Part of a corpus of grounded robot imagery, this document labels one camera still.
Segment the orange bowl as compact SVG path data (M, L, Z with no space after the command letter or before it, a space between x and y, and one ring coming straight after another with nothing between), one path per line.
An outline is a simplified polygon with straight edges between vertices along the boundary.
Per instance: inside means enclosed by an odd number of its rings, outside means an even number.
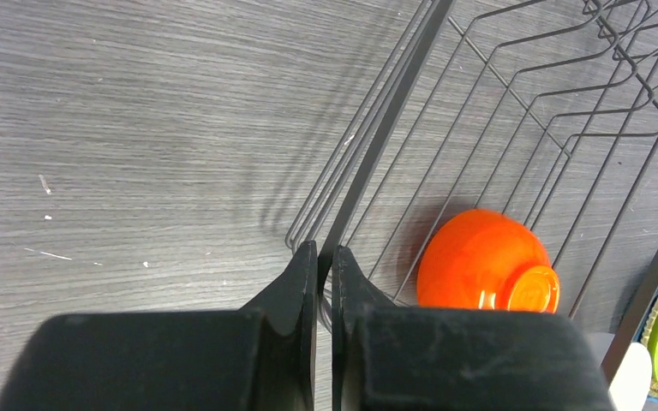
M496 211L476 208L446 222L424 250L422 307L556 313L560 280L539 238Z

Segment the black wire dish rack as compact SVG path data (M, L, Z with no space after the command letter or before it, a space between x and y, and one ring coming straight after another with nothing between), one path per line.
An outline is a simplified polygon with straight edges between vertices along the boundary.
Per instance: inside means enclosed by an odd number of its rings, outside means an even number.
M284 238L353 250L399 305L473 208L531 230L586 331L625 318L658 252L658 1L419 1Z

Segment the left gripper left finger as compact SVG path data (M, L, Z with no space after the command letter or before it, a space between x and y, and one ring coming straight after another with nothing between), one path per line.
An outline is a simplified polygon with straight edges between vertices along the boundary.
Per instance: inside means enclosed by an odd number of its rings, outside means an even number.
M69 313L29 338L0 410L311 410L318 258L236 310Z

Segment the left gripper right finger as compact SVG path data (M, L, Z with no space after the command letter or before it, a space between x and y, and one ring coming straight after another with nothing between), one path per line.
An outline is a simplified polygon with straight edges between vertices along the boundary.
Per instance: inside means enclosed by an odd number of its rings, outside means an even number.
M332 256L336 410L609 410L583 334L555 314L400 307Z

